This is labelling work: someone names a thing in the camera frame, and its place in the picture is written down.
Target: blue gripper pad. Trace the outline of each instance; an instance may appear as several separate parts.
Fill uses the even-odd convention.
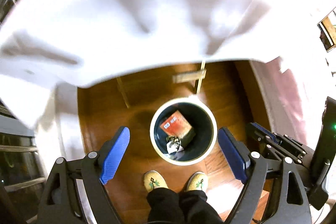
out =
[[[252,125],[258,129],[259,131],[261,131],[263,134],[269,136],[273,142],[277,143],[277,139],[275,137],[275,135],[273,135],[271,132],[269,132],[266,128],[262,127],[260,124],[253,122]]]
[[[105,142],[100,149],[99,158],[103,162],[98,161],[98,163],[101,166],[100,181],[103,185],[114,177],[129,144],[129,139],[129,129],[127,127],[120,127],[115,136]]]
[[[250,167],[250,158],[248,157],[250,151],[242,142],[237,142],[225,127],[218,131],[218,143],[235,178],[245,184],[248,180],[246,170]]]

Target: trash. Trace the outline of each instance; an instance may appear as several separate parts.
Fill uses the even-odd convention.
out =
[[[160,127],[168,135],[166,140],[169,154],[184,150],[195,136],[193,127],[178,110],[166,119]]]

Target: green embroidered pattern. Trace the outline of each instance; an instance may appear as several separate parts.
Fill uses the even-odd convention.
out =
[[[202,187],[203,187],[203,179],[201,179],[201,181],[197,182],[196,188],[198,188],[199,186],[201,186],[201,190],[203,190],[202,189]]]
[[[149,186],[154,189],[155,187],[160,187],[160,183],[158,182],[158,180],[154,180],[153,178],[151,178],[151,182],[149,182]]]

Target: white fabric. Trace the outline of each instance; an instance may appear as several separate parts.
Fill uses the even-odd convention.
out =
[[[201,60],[294,66],[318,35],[303,0],[20,0],[0,30],[0,97],[32,127],[60,82]]]

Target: foot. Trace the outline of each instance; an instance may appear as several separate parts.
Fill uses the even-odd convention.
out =
[[[186,191],[201,190],[205,192],[207,188],[208,188],[208,176],[203,172],[196,172],[190,178]]]
[[[145,174],[143,181],[148,193],[156,188],[168,188],[163,176],[154,170],[148,171]]]

